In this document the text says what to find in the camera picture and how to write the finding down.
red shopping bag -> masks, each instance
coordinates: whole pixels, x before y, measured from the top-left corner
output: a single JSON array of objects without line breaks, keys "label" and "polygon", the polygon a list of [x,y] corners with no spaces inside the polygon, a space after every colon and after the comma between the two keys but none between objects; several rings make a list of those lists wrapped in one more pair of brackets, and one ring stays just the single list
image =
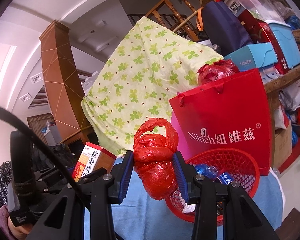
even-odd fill
[{"label": "red shopping bag", "polygon": [[243,150],[268,175],[271,120],[257,68],[196,87],[169,100],[193,156],[215,148]]}]

blue box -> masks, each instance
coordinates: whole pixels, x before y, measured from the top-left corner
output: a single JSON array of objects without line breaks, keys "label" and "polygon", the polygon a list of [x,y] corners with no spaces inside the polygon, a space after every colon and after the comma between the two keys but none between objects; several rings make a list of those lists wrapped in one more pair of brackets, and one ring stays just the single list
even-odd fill
[{"label": "blue box", "polygon": [[278,62],[270,42],[249,44],[225,56],[231,59],[240,71],[265,67]]},{"label": "blue box", "polygon": [[296,40],[293,37],[290,26],[273,21],[266,22],[268,23],[270,29],[272,30],[280,45],[283,55],[286,58],[288,68],[291,69],[294,66],[300,64],[300,51],[298,49]]},{"label": "blue box", "polygon": [[225,172],[218,176],[216,180],[218,180],[218,182],[220,182],[221,184],[229,185],[232,181],[234,181],[234,178],[232,178],[232,176],[228,172]]}]

red plastic basket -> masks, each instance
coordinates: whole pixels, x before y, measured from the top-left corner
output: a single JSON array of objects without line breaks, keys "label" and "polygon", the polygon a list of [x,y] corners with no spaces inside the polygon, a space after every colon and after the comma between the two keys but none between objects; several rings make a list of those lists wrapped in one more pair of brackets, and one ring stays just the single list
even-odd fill
[{"label": "red plastic basket", "polygon": [[[231,176],[241,183],[250,197],[257,191],[260,172],[257,162],[252,156],[238,149],[213,149],[203,152],[188,161],[189,164],[207,164],[215,166],[219,171],[229,172]],[[170,197],[166,198],[166,204],[177,217],[194,222],[194,212],[183,213],[183,205],[179,199],[179,188]],[[222,215],[217,217],[218,226],[222,225]]]}]

wooden stick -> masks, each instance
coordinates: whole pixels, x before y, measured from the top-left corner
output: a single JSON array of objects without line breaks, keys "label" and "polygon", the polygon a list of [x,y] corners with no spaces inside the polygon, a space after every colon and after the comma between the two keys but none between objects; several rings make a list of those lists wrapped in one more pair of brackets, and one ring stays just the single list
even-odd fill
[{"label": "wooden stick", "polygon": [[200,8],[198,10],[196,10],[193,14],[191,14],[187,19],[185,19],[182,23],[180,23],[174,30],[173,32],[175,33],[176,31],[178,31],[183,25],[185,25],[193,16],[198,14],[198,11],[200,10]]}]

black cable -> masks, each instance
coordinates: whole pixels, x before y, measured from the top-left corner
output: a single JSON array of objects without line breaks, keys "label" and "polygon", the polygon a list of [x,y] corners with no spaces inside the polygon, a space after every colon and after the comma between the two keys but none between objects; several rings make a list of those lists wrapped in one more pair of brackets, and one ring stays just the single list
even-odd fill
[{"label": "black cable", "polygon": [[12,125],[14,128],[22,132],[24,135],[28,136],[29,139],[38,147],[40,151],[42,151],[50,161],[52,161],[55,166],[61,171],[63,176],[67,179],[69,184],[72,186],[74,191],[76,192],[78,198],[82,201],[84,206],[90,211],[90,203],[87,200],[86,196],[81,191],[79,185],[74,181],[71,174],[68,172],[65,166],[55,157],[53,152],[49,149],[47,145],[26,126],[18,117],[14,114],[10,113],[9,111],[0,107],[0,120],[7,122],[8,124]]}]

